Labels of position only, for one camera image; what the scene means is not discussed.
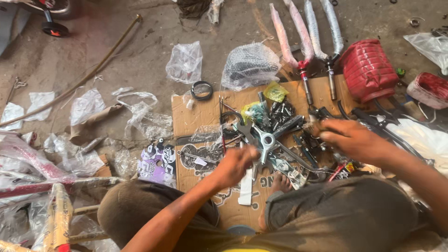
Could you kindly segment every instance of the yellow shirt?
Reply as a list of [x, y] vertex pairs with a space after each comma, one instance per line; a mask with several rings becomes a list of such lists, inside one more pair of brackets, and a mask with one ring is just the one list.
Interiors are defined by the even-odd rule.
[[223, 252], [269, 252], [269, 251], [259, 248], [235, 248], [224, 250]]

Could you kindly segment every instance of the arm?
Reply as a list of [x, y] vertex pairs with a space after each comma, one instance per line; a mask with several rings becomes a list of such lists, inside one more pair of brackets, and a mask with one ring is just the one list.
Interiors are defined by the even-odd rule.
[[448, 179], [420, 159], [369, 131], [356, 121], [328, 119], [322, 140], [360, 162], [388, 170], [406, 182], [431, 208], [448, 232]]
[[228, 150], [214, 172], [148, 221], [122, 251], [172, 251], [199, 208], [217, 192], [238, 183], [257, 155], [253, 146]]

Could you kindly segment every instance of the red packaging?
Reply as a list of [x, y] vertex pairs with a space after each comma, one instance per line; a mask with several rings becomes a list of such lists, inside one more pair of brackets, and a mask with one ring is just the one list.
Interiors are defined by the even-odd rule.
[[448, 81], [433, 74], [419, 74], [409, 84], [407, 93], [433, 109], [448, 108]]
[[350, 94], [362, 103], [395, 94], [398, 75], [377, 39], [353, 43], [340, 59]]

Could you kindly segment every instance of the foot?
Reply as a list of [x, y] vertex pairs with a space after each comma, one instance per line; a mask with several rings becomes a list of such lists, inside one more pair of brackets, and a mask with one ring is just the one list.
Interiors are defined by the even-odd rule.
[[[293, 189], [293, 186], [291, 185], [291, 182], [289, 181], [289, 178], [287, 178], [285, 175], [283, 175], [281, 172], [276, 171], [274, 173], [274, 182], [272, 183], [271, 190], [269, 192], [269, 196], [271, 196], [276, 191], [282, 191], [284, 193], [287, 193]], [[260, 226], [260, 229], [262, 232], [267, 231], [266, 222], [264, 221], [264, 207], [261, 209], [260, 217], [258, 217], [258, 225]]]

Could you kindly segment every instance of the hand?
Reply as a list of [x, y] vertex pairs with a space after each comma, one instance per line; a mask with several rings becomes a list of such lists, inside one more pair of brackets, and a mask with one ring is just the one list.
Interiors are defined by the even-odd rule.
[[403, 155], [397, 146], [357, 121], [327, 119], [321, 122], [321, 126], [333, 131], [320, 132], [323, 141], [357, 161], [384, 167], [387, 157]]
[[207, 178], [212, 179], [219, 190], [232, 187], [241, 181], [252, 160], [258, 157], [259, 152], [252, 145], [228, 149], [218, 167]]

